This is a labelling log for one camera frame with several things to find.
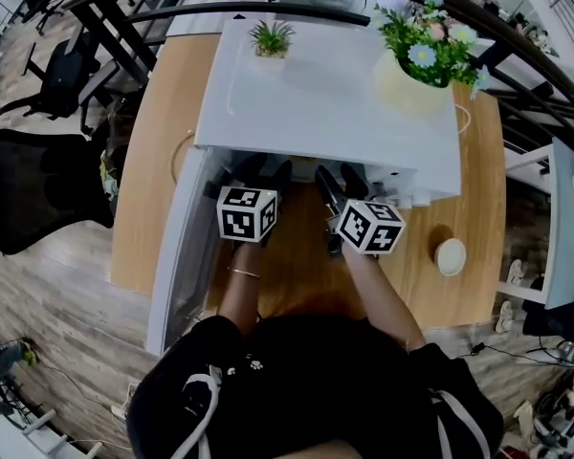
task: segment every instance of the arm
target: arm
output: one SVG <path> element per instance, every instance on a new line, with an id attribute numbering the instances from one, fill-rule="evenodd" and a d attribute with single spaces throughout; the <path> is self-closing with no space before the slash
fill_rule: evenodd
<path id="1" fill-rule="evenodd" d="M 228 288 L 217 311 L 217 315 L 233 322 L 242 335 L 250 334 L 257 323 L 261 252 L 259 243 L 243 243 L 238 247 L 230 265 Z"/>
<path id="2" fill-rule="evenodd" d="M 407 350 L 425 345 L 425 338 L 414 316 L 395 292 L 374 258 L 361 255 L 348 243 L 342 253 L 370 324 L 396 339 Z"/>

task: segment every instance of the white vase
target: white vase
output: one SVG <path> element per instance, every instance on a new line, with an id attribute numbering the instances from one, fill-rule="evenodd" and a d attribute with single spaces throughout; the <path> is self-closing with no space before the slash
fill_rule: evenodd
<path id="1" fill-rule="evenodd" d="M 374 86 L 382 101 L 413 116 L 425 117 L 442 109 L 451 98 L 451 87 L 432 87 L 407 74 L 387 50 L 374 65 Z"/>
<path id="2" fill-rule="evenodd" d="M 277 74 L 285 68 L 285 56 L 287 53 L 275 56 L 264 56 L 260 54 L 258 49 L 254 51 L 254 63 L 259 70 L 264 73 Z"/>

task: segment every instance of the wooden desk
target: wooden desk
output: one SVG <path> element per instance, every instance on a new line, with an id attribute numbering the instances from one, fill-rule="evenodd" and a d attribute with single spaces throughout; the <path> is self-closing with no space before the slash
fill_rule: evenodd
<path id="1" fill-rule="evenodd" d="M 461 195 L 429 208 L 402 211 L 407 229 L 395 251 L 380 263 L 398 294 L 424 328 L 485 321 L 496 298 L 506 221 L 506 177 L 497 101 L 455 86 L 455 102 L 472 114 L 460 137 Z M 464 119 L 459 113 L 459 127 Z M 455 277 L 433 263 L 433 251 L 446 237 L 466 246 L 467 261 Z"/>
<path id="2" fill-rule="evenodd" d="M 175 174 L 195 129 L 218 36 L 171 37 L 158 61 L 136 121 L 123 172 L 113 241 L 114 283 L 151 295 Z M 497 103 L 480 94 L 470 102 L 458 87 L 455 101 L 473 121 L 460 138 L 462 195 L 430 208 L 404 212 L 407 231 L 381 265 L 424 327 L 451 326 L 487 319 L 496 294 L 505 218 L 503 143 Z M 458 114 L 460 127 L 464 123 Z M 323 243 L 326 209 L 314 185 L 293 184 L 266 250 L 260 313 L 362 313 L 343 261 L 331 260 Z M 444 232 L 468 250 L 461 275 L 442 276 L 431 259 L 430 240 Z M 221 297 L 229 263 L 224 250 L 210 290 Z"/>
<path id="3" fill-rule="evenodd" d="M 219 35 L 170 37 L 136 118 L 113 234 L 113 284 L 151 296 L 164 226 Z"/>

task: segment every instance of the cable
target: cable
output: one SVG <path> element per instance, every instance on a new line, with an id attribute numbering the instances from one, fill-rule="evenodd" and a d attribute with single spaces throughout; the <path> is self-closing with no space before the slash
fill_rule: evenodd
<path id="1" fill-rule="evenodd" d="M 568 360 L 566 360 L 566 359 L 562 359 L 561 357 L 555 357 L 554 355 L 552 355 L 552 354 L 548 351 L 548 349 L 542 345 L 542 337 L 541 337 L 541 336 L 538 336 L 538 342 L 540 343 L 540 348 L 536 348 L 536 349 L 534 349 L 534 350 L 531 350 L 530 352 L 535 352 L 536 350 L 542 350 L 542 352 L 544 352 L 544 354 L 546 354 L 546 355 L 547 355 L 548 357 L 550 357 L 551 359 L 555 359 L 557 362 L 569 362 L 569 363 L 571 363 L 571 364 L 574 365 L 574 362 L 570 362 L 570 361 L 568 361 Z"/>
<path id="2" fill-rule="evenodd" d="M 492 347 L 491 345 L 486 345 L 485 343 L 482 343 L 482 342 L 479 343 L 478 345 L 475 345 L 475 346 L 473 347 L 472 352 L 471 352 L 470 354 L 464 354 L 463 356 L 458 357 L 458 359 L 463 358 L 463 357 L 476 357 L 476 356 L 478 356 L 478 354 L 480 354 L 480 352 L 481 352 L 482 350 L 484 350 L 484 349 L 486 349 L 486 348 L 491 349 L 491 350 L 493 350 L 494 352 L 498 352 L 499 354 L 505 354 L 505 355 L 510 356 L 510 357 L 512 357 L 512 358 L 514 358 L 514 359 L 526 359 L 526 360 L 528 360 L 528 361 L 535 362 L 535 363 L 538 363 L 538 364 L 541 364 L 541 365 L 554 365 L 554 366 L 557 366 L 557 367 L 564 367 L 564 368 L 567 368 L 567 369 L 574 369 L 574 364 L 572 364 L 572 365 L 565 365 L 565 364 L 561 364 L 561 363 L 552 363 L 552 362 L 545 362 L 545 361 L 537 361 L 536 359 L 532 359 L 531 357 L 520 356 L 520 355 L 517 355 L 517 354 L 511 354 L 510 352 L 507 352 L 507 351 L 505 351 L 505 350 L 500 350 L 500 349 L 498 349 L 498 348 Z"/>
<path id="3" fill-rule="evenodd" d="M 51 367 L 51 365 L 47 365 L 44 362 L 39 362 L 41 365 L 43 365 L 44 367 L 46 367 L 47 369 L 51 369 L 52 371 L 56 371 L 59 372 L 61 374 L 63 374 L 64 376 L 66 376 L 66 378 L 68 378 L 68 381 L 70 381 L 72 384 L 75 385 L 75 388 L 78 389 L 78 392 L 81 394 L 81 396 L 83 398 L 85 398 L 86 400 L 89 400 L 90 402 L 94 402 L 96 404 L 99 404 L 102 408 L 107 409 L 108 411 L 111 411 L 106 404 L 99 402 L 98 400 L 94 400 L 93 398 L 90 398 L 89 396 L 87 396 L 82 388 L 75 382 L 75 380 L 73 378 L 71 378 L 66 372 L 62 371 L 61 369 L 58 369 L 57 367 Z"/>
<path id="4" fill-rule="evenodd" d="M 468 109 L 466 109 L 465 107 L 459 105 L 458 103 L 455 104 L 455 107 L 456 107 L 457 109 L 461 109 L 461 110 L 466 114 L 466 116 L 467 116 L 466 125 L 463 126 L 463 127 L 459 130 L 459 132 L 457 133 L 457 134 L 461 134 L 461 133 L 463 133 L 466 129 L 468 129 L 468 126 L 470 125 L 470 122 L 472 122 L 472 116 L 470 115 L 470 112 L 468 111 Z"/>
<path id="5" fill-rule="evenodd" d="M 94 400 L 93 398 L 90 398 L 89 396 L 87 396 L 87 395 L 83 392 L 82 388 L 75 382 L 75 380 L 73 380 L 73 378 L 71 378 L 65 371 L 62 371 L 61 369 L 58 369 L 57 367 L 51 367 L 51 365 L 47 365 L 47 364 L 44 363 L 44 362 L 41 362 L 41 363 L 42 363 L 42 365 L 43 365 L 44 367 L 46 367 L 47 369 L 51 369 L 51 370 L 53 370 L 53 371 L 59 372 L 59 373 L 63 374 L 64 376 L 66 376 L 66 378 L 68 378 L 68 381 L 70 381 L 72 384 L 75 385 L 75 387 L 78 389 L 78 392 L 81 394 L 81 396 L 82 396 L 83 398 L 85 398 L 86 400 L 89 400 L 90 402 L 94 402 L 94 403 L 96 403 L 96 404 L 99 404 L 99 405 L 100 405 L 102 408 L 104 408 L 104 409 L 107 409 L 107 410 L 110 412 L 110 414 L 111 414 L 111 418 L 113 419 L 113 424 L 115 424 L 115 426 L 117 427 L 117 430 L 121 433 L 121 435 L 123 435 L 123 437 L 125 438 L 125 440 L 129 442 L 129 439 L 127 438 L 127 434 L 126 434 L 126 433 L 123 431 L 123 429 L 119 426 L 119 424 L 118 424 L 117 421 L 115 420 L 115 415 L 113 415 L 112 410 L 108 409 L 108 407 L 106 406 L 106 404 L 103 404 L 103 403 L 101 403 L 101 402 L 99 402 L 99 401 L 97 401 L 97 400 Z M 123 405 L 121 406 L 121 409 L 123 409 L 123 407 L 124 407 L 125 404 L 127 403 L 127 400 L 129 399 L 129 395 L 130 395 L 130 389 L 131 389 L 131 387 L 132 387 L 133 385 L 135 385 L 135 384 L 131 382 L 131 383 L 127 386 L 127 397 L 125 398 L 125 403 L 123 403 Z M 103 440 L 103 439 L 96 439 L 96 440 L 94 440 L 94 439 L 72 440 L 72 441 L 69 441 L 68 443 L 69 443 L 69 444 L 72 444 L 72 443 L 74 443 L 74 442 L 103 442 L 103 443 L 106 443 L 106 444 L 110 444 L 111 446 L 115 446 L 116 448 L 122 448 L 123 450 L 132 450 L 132 448 L 125 448 L 125 447 L 122 447 L 122 446 L 118 446 L 117 444 L 114 444 L 113 442 L 109 442 L 109 441 Z"/>
<path id="6" fill-rule="evenodd" d="M 119 429 L 119 432 L 121 433 L 121 435 L 123 436 L 125 441 L 129 442 L 130 439 L 127 438 L 127 434 L 123 431 L 123 428 L 121 428 L 121 426 L 117 423 L 117 420 L 115 420 L 115 415 L 113 415 L 112 413 L 111 413 L 111 418 L 113 419 L 113 423 Z"/>
<path id="7" fill-rule="evenodd" d="M 170 154 L 170 162 L 168 163 L 168 166 L 170 168 L 170 177 L 172 177 L 172 182 L 174 182 L 175 185 L 179 183 L 179 181 L 176 179 L 176 174 L 174 173 L 174 161 L 176 160 L 176 155 L 181 150 L 181 147 L 186 143 L 186 141 L 189 138 L 191 138 L 194 134 L 195 132 L 189 129 L 187 135 L 182 140 L 179 141 L 179 143 L 176 145 L 176 147 L 172 150 L 172 153 Z"/>
<path id="8" fill-rule="evenodd" d="M 113 447 L 116 448 L 122 448 L 123 450 L 132 450 L 132 448 L 125 448 L 123 446 L 118 446 L 117 444 L 115 444 L 114 442 L 110 442 L 108 440 L 104 440 L 104 439 L 81 439 L 81 440 L 69 440 L 68 444 L 73 444 L 74 442 L 102 442 L 103 444 L 110 444 Z"/>

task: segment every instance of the potted plant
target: potted plant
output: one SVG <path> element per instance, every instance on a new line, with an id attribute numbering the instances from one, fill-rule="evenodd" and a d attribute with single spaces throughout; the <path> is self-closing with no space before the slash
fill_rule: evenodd
<path id="1" fill-rule="evenodd" d="M 285 63 L 285 56 L 291 45 L 291 36 L 294 29 L 286 22 L 274 22 L 269 26 L 260 20 L 250 31 L 253 38 L 255 56 L 258 62 L 265 67 L 282 69 Z"/>
<path id="2" fill-rule="evenodd" d="M 411 18 L 376 6 L 386 22 L 379 23 L 387 52 L 374 67 L 374 82 L 381 98 L 415 115 L 442 108 L 458 81 L 478 90 L 489 87 L 489 71 L 470 62 L 468 50 L 476 32 L 450 19 L 442 0 L 422 0 Z"/>

